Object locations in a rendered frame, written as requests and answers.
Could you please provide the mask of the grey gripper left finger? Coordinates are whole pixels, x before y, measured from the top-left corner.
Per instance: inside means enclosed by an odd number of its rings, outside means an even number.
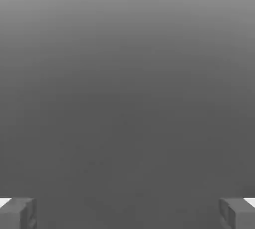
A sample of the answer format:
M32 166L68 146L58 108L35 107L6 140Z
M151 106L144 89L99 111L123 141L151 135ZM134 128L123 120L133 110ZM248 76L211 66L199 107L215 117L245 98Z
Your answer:
M37 229L37 200L0 197L0 229Z

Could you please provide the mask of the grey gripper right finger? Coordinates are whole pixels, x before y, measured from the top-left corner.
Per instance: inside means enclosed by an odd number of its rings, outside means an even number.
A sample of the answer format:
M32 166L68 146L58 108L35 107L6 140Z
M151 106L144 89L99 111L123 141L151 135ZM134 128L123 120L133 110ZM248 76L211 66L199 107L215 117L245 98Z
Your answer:
M255 229L255 198L220 198L222 229Z

